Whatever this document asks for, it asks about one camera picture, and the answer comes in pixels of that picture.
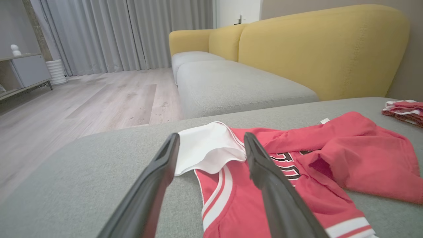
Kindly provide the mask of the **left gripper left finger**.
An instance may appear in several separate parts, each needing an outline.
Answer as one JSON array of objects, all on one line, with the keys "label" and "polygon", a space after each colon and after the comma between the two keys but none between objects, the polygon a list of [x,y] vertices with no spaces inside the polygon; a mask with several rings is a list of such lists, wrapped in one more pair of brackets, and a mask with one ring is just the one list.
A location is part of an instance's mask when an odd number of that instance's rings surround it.
[{"label": "left gripper left finger", "polygon": [[175,176],[179,146],[179,134],[170,134],[97,238],[155,238],[165,191]]}]

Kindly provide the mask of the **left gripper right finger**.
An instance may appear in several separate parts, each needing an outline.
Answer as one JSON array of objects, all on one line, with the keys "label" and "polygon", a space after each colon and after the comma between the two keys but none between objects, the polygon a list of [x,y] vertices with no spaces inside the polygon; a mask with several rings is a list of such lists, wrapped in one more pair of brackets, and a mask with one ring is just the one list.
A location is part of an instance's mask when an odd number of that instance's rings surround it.
[{"label": "left gripper right finger", "polygon": [[250,178],[261,191],[272,238],[329,238],[323,226],[250,132],[244,135]]}]

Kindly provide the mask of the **red jersey shirt white sleeves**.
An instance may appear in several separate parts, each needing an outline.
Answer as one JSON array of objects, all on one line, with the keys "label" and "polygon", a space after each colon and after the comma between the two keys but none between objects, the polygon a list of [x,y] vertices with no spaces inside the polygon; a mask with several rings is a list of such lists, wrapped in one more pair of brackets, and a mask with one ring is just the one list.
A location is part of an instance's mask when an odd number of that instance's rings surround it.
[{"label": "red jersey shirt white sleeves", "polygon": [[378,238],[344,189],[423,204],[411,142],[357,112],[288,131],[212,122],[180,131],[174,174],[194,171],[199,181],[204,238],[271,238],[245,133],[257,137],[330,238]]}]

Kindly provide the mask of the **red shorts white stripe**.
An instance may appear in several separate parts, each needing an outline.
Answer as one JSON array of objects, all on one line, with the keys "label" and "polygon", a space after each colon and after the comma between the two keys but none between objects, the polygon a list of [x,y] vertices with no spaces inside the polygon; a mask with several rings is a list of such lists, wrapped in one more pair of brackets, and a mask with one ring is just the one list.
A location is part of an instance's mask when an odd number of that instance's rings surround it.
[{"label": "red shorts white stripe", "polygon": [[414,100],[387,101],[382,114],[423,128],[423,102]]}]

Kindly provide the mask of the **large grey sofa seat cushion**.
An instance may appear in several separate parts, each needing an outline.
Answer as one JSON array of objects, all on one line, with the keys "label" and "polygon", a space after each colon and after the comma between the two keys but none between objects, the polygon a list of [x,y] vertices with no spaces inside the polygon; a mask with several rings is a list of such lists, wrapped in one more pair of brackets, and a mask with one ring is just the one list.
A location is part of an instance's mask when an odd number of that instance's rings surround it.
[{"label": "large grey sofa seat cushion", "polygon": [[[169,134],[220,121],[285,131],[349,111],[407,137],[423,176],[423,128],[381,114],[387,98],[295,104],[94,134],[64,146],[0,204],[0,238],[96,238]],[[380,238],[423,238],[423,205],[347,191]],[[202,238],[202,197],[193,172],[166,189],[156,238]]]}]

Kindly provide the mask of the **small grey sofa seat cushion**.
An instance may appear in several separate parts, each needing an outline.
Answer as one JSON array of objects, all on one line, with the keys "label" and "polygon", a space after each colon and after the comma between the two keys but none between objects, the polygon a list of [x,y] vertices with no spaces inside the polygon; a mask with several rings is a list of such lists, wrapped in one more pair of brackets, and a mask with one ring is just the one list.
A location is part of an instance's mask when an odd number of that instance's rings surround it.
[{"label": "small grey sofa seat cushion", "polygon": [[186,63],[198,62],[198,61],[214,61],[214,60],[226,60],[223,57],[203,52],[203,51],[189,51],[176,53],[172,56],[171,67],[173,71],[173,77],[175,84],[178,85],[177,74],[180,66]]}]

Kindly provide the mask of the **white ribbed cylinder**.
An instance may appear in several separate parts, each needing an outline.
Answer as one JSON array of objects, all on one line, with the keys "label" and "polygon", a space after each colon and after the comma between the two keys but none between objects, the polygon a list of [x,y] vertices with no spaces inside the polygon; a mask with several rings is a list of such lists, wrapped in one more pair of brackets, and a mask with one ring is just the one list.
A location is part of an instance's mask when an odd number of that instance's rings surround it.
[{"label": "white ribbed cylinder", "polygon": [[65,71],[62,60],[52,60],[46,62],[47,69],[51,75],[50,83],[52,86],[68,83],[65,77]]}]

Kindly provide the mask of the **large yellow sofa backrest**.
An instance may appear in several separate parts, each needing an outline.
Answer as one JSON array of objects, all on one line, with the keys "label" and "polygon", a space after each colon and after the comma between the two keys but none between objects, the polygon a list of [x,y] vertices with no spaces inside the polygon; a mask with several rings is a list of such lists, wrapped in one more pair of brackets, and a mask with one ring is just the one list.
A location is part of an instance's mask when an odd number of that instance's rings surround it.
[{"label": "large yellow sofa backrest", "polygon": [[249,23],[238,62],[313,90],[320,100],[385,97],[403,59],[410,22],[374,4]]}]

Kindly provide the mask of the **grey pleated curtain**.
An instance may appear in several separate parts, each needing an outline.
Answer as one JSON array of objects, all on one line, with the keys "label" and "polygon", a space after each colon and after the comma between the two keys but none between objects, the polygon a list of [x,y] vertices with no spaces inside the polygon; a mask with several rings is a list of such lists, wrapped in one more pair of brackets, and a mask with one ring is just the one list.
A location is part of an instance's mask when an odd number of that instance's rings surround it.
[{"label": "grey pleated curtain", "polygon": [[171,67],[169,34],[212,29],[215,0],[30,0],[66,76]]}]

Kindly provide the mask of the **small yellow sofa backrest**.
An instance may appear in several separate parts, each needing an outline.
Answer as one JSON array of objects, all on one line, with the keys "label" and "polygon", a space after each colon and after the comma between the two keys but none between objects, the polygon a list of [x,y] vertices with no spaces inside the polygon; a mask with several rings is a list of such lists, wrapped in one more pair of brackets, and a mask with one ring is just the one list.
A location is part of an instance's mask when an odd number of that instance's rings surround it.
[{"label": "small yellow sofa backrest", "polygon": [[213,29],[209,36],[208,52],[234,62],[239,57],[239,41],[241,34],[248,24]]}]

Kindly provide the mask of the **grey low cabinet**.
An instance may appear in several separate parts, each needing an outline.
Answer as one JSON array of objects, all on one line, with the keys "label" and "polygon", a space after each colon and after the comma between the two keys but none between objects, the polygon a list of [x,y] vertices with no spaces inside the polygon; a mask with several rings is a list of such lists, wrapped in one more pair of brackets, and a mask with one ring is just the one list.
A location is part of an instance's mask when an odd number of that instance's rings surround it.
[{"label": "grey low cabinet", "polygon": [[48,85],[51,75],[42,54],[28,54],[0,60],[0,101],[27,90]]}]

